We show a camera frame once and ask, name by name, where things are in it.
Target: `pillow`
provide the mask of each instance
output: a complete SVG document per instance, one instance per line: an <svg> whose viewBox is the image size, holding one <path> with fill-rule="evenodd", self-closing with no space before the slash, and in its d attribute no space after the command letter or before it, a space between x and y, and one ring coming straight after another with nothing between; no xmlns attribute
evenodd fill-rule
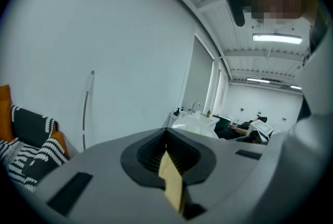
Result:
<svg viewBox="0 0 333 224"><path fill-rule="evenodd" d="M8 84L5 86L0 86L0 100L10 101L10 90Z"/></svg>
<svg viewBox="0 0 333 224"><path fill-rule="evenodd" d="M51 135L51 138L55 138L58 140L59 144L61 145L62 149L65 151L65 154L69 157L69 153L66 147L65 139L63 138L63 133L57 131Z"/></svg>
<svg viewBox="0 0 333 224"><path fill-rule="evenodd" d="M53 118L36 114L16 105L12 105L11 115L14 137L38 148L41 148L51 136L53 124L56 122Z"/></svg>
<svg viewBox="0 0 333 224"><path fill-rule="evenodd" d="M48 138L39 150L25 145L18 156L21 156L21 158L16 158L18 162L12 164L9 171L14 176L11 176L11 178L22 182L30 191L33 191L37 183L51 171L68 161L66 154L63 152L56 138ZM19 177L15 178L17 172L20 171L21 174L18 175Z"/></svg>
<svg viewBox="0 0 333 224"><path fill-rule="evenodd" d="M0 100L0 139L4 141L14 139L11 130L10 100Z"/></svg>

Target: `white ceiling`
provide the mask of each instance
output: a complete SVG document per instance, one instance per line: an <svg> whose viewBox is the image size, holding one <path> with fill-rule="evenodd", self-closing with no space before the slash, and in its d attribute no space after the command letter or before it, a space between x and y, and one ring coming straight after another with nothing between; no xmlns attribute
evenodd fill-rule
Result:
<svg viewBox="0 0 333 224"><path fill-rule="evenodd" d="M231 19L225 0L183 2L211 35L224 60L230 82L246 84L246 79L251 76L277 81L276 88L288 89L296 84L294 77L302 66L309 45L310 25L305 20L277 25L258 23L246 14L245 25L238 27ZM252 34L262 32L298 35L303 41L300 45L254 42Z"/></svg>

